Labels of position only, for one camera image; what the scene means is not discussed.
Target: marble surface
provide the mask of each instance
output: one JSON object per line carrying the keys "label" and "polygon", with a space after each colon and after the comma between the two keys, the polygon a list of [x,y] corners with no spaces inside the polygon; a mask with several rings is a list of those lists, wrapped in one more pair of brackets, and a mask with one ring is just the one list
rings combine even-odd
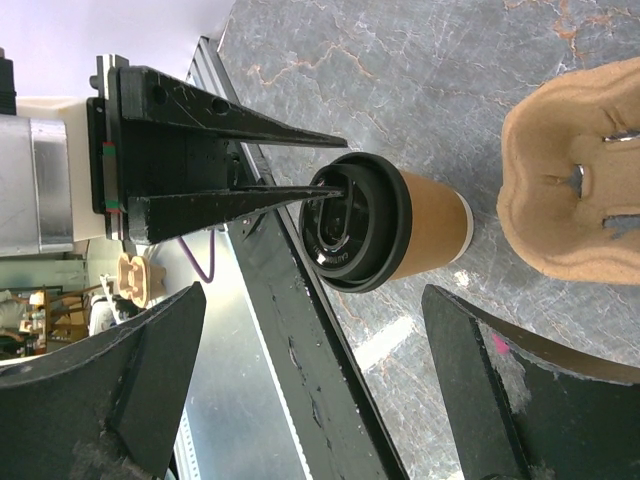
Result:
{"label": "marble surface", "polygon": [[[640,55],[635,0],[237,0],[220,55],[245,105],[446,182],[474,211],[454,265],[370,294],[327,292],[356,355],[383,328],[408,328],[361,365],[412,478],[462,478],[420,309],[426,283],[640,366],[640,289],[542,276],[511,250],[495,208],[506,113],[556,75]],[[263,151],[285,185],[343,153]]]}

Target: pink marker spot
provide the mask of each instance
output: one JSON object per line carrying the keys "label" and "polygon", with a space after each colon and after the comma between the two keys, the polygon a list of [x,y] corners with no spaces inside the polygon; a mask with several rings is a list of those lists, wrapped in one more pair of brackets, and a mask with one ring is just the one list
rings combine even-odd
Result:
{"label": "pink marker spot", "polygon": [[509,353],[509,345],[507,345],[502,338],[495,333],[492,333],[491,337],[493,338],[493,343],[496,345],[496,350],[500,355],[506,355]]}

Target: cup lid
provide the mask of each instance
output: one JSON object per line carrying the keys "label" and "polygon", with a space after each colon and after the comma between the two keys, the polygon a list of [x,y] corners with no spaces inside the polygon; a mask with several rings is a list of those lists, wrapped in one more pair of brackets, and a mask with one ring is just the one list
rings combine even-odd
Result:
{"label": "cup lid", "polygon": [[300,231],[307,255],[326,278],[366,281],[380,270],[394,238],[389,189],[375,172],[349,164],[323,168],[312,184],[339,186],[346,194],[303,206]]}
{"label": "cup lid", "polygon": [[353,152],[311,183],[346,192],[302,204],[299,231],[314,271],[343,292],[378,288],[397,270],[411,238],[411,198],[402,175],[383,157]]}

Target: coffee cup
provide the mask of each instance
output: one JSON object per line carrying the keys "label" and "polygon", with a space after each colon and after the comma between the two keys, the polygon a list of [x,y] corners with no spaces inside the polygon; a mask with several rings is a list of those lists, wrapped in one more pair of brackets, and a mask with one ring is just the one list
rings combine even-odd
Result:
{"label": "coffee cup", "polygon": [[313,269],[336,290],[369,292],[442,267],[471,242],[473,216],[460,194],[378,155],[344,155],[311,184],[345,191],[343,197],[304,202],[299,219]]}

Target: table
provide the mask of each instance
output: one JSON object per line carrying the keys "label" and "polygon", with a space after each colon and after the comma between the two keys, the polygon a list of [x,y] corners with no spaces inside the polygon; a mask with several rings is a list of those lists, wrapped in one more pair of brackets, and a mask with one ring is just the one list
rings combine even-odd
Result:
{"label": "table", "polygon": [[[385,327],[403,328],[360,366],[412,478],[461,478],[421,318],[426,283],[640,366],[640,290],[540,275],[511,250],[495,211],[506,113],[556,75],[640,55],[639,24],[633,0],[237,0],[220,56],[244,105],[446,182],[474,211],[474,240],[455,265],[366,295],[327,291],[357,358]],[[343,153],[263,152],[285,185],[308,183]]]}

